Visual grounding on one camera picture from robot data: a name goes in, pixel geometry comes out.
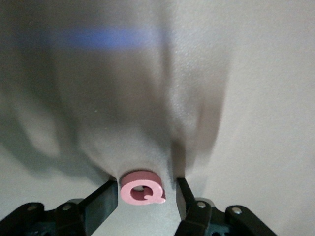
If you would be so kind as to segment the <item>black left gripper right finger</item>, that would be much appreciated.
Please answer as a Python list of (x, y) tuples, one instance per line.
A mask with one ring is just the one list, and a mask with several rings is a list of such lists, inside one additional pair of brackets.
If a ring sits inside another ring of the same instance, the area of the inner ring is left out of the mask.
[(196, 199), (185, 178), (176, 180), (176, 203), (181, 222), (178, 236), (215, 236), (217, 231), (211, 222), (214, 203), (209, 199)]

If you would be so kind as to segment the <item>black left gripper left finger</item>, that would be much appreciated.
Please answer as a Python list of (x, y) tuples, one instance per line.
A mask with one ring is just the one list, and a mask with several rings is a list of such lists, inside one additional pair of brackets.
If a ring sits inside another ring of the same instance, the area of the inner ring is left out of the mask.
[(86, 198), (56, 209), (58, 236), (91, 236), (118, 206), (118, 183), (109, 180)]

